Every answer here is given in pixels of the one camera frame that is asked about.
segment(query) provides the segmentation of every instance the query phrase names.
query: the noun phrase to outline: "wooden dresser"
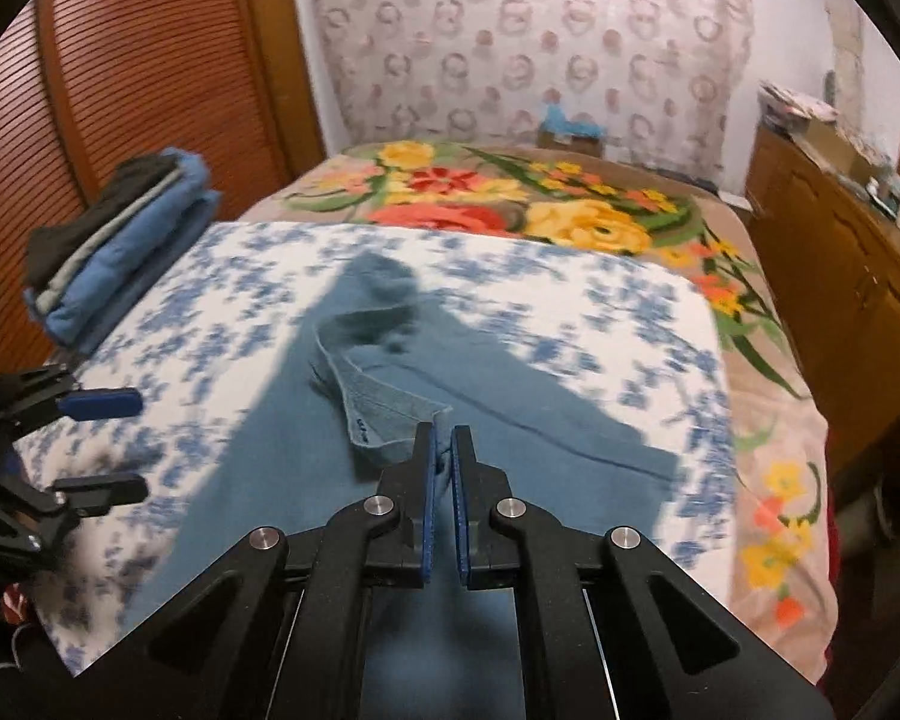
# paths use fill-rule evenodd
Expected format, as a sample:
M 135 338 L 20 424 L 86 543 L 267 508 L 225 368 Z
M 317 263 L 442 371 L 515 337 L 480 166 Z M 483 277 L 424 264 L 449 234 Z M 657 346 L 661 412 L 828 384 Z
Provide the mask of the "wooden dresser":
M 817 407 L 834 475 L 900 424 L 900 231 L 760 127 L 749 225 Z

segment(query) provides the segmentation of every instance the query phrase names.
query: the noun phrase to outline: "blue and white floral sheet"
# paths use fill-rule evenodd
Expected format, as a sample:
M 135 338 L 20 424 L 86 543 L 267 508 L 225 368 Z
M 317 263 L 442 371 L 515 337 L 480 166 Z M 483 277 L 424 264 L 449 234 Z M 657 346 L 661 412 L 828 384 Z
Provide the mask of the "blue and white floral sheet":
M 279 367 L 295 319 L 373 250 L 413 268 L 463 322 L 501 338 L 646 444 L 680 458 L 653 538 L 722 602 L 734 555 L 727 384 L 706 300 L 671 271 L 536 242 L 367 225 L 217 224 L 127 315 L 84 386 L 136 386 L 138 418 L 59 420 L 18 443 L 39 487 L 126 470 L 151 495 L 80 524 L 31 589 L 74 673 L 117 640 L 122 611 L 173 544 L 187 503 Z

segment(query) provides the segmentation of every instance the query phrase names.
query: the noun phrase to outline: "silver bolt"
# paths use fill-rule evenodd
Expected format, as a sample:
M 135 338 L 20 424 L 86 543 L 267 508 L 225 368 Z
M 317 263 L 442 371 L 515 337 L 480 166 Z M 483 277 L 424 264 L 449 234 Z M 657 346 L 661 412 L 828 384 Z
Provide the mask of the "silver bolt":
M 527 504 L 519 498 L 504 498 L 497 502 L 497 514 L 507 519 L 523 517 L 527 513 Z
M 257 528 L 250 533 L 250 546 L 254 549 L 269 549 L 280 541 L 280 532 L 276 528 Z
M 394 501 L 391 501 L 386 495 L 370 495 L 370 498 L 364 501 L 364 511 L 367 514 L 373 514 L 374 517 L 382 517 L 393 510 Z
M 634 549 L 635 546 L 639 546 L 640 533 L 629 525 L 623 525 L 610 532 L 610 540 L 620 549 Z

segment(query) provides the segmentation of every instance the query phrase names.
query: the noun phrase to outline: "slatted wooden door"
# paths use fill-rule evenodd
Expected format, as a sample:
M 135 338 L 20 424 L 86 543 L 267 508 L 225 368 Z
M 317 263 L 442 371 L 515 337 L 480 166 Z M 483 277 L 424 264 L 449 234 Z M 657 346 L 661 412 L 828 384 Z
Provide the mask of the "slatted wooden door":
M 0 40 L 0 372 L 50 353 L 20 298 L 26 237 L 80 210 L 41 79 L 31 3 Z
M 223 218 L 288 183 L 245 0 L 53 0 L 53 28 L 73 151 L 101 182 L 179 146 L 207 160 Z
M 293 178 L 250 1 L 36 0 L 2 37 L 0 372 L 50 351 L 21 300 L 26 237 L 72 220 L 122 160 L 199 152 L 221 218 Z

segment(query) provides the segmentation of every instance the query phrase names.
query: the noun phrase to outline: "blue object on bed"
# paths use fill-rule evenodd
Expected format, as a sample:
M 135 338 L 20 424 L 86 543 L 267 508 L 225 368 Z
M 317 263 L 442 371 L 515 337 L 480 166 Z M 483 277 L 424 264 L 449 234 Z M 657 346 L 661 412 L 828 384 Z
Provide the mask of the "blue object on bed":
M 131 600 L 124 630 L 251 529 L 319 527 L 372 494 L 381 464 L 412 443 L 410 426 L 434 416 L 441 493 L 454 423 L 472 427 L 482 460 L 506 471 L 515 495 L 569 527 L 651 533 L 671 491 L 674 455 L 420 295 L 405 266 L 363 254 L 300 317 L 284 364 L 190 504 L 173 552 Z M 522 718 L 512 595 L 461 588 L 447 494 L 434 550 L 426 589 L 375 591 L 362 718 Z
M 48 334 L 63 346 L 74 345 L 91 317 L 127 284 L 151 252 L 168 240 L 184 212 L 203 199 L 210 172 L 202 158 L 178 148 L 166 148 L 162 153 L 178 158 L 180 179 L 94 253 L 58 307 L 44 317 Z
M 48 317 L 40 317 L 36 311 L 34 291 L 27 289 L 24 292 L 24 300 L 29 307 L 31 318 L 40 323 L 44 332 L 58 346 L 89 357 L 160 276 L 199 240 L 213 221 L 220 198 L 218 191 L 208 190 L 200 194 L 197 201 L 183 213 L 178 224 L 170 231 L 168 240 L 156 251 L 152 251 L 144 263 L 122 281 L 115 295 L 112 295 L 101 309 L 84 319 L 74 341 L 68 343 L 63 338 L 55 336 L 47 325 Z
M 563 109 L 559 105 L 553 105 L 552 103 L 547 105 L 547 115 L 543 119 L 543 129 L 546 132 L 552 132 L 554 135 L 596 138 L 597 140 L 600 140 L 607 133 L 599 124 L 571 122 L 570 119 L 567 119 Z

